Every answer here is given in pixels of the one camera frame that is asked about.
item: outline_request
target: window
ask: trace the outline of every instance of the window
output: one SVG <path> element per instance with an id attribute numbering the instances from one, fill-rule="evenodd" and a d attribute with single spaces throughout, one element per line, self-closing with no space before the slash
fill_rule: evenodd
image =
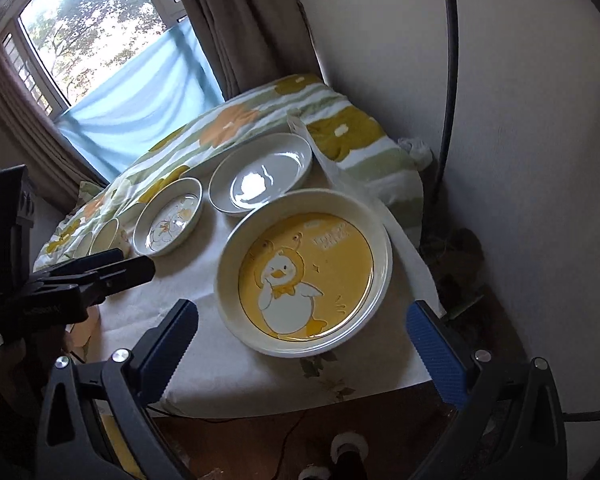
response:
<path id="1" fill-rule="evenodd" d="M 4 25 L 3 44 L 54 119 L 185 17 L 180 0 L 25 0 Z"/>

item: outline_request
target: brown curtain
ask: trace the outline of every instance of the brown curtain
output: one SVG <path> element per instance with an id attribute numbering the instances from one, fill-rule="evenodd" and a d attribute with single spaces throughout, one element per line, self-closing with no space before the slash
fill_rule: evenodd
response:
<path id="1" fill-rule="evenodd" d="M 296 0 L 182 0 L 226 99 L 320 67 Z"/>
<path id="2" fill-rule="evenodd" d="M 38 194 L 62 212 L 75 206 L 81 180 L 106 181 L 35 103 L 0 41 L 0 166 L 26 164 Z"/>

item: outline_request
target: tree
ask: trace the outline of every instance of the tree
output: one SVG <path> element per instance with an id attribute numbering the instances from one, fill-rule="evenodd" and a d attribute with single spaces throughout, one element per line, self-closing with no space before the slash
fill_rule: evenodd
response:
<path id="1" fill-rule="evenodd" d="M 67 97 L 90 90 L 94 69 L 85 60 L 98 40 L 111 36 L 113 23 L 125 29 L 125 41 L 106 66 L 121 66 L 138 52 L 143 35 L 166 30 L 151 0 L 61 0 L 55 11 L 38 14 L 27 26 L 36 49 L 52 57 L 46 68 Z"/>

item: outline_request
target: duck's white belly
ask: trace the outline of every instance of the duck's white belly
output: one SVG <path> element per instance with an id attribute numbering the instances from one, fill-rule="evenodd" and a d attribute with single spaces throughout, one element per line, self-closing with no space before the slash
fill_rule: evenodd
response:
<path id="1" fill-rule="evenodd" d="M 312 299 L 296 292 L 294 296 L 282 294 L 277 299 L 272 298 L 262 315 L 273 332 L 291 334 L 307 324 L 313 309 Z"/>

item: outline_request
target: blue gripper pad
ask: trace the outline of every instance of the blue gripper pad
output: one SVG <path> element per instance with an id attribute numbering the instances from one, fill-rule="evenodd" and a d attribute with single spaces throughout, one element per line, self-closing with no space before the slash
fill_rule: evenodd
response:
<path id="1" fill-rule="evenodd" d="M 430 319 L 424 308 L 435 317 L 425 302 L 416 301 L 407 310 L 407 332 L 442 400 L 462 410 L 469 397 L 466 367 L 448 345 L 442 323 Z"/>
<path id="2" fill-rule="evenodd" d="M 160 325 L 147 330 L 136 343 L 127 377 L 141 405 L 160 400 L 197 330 L 196 305 L 178 300 Z"/>

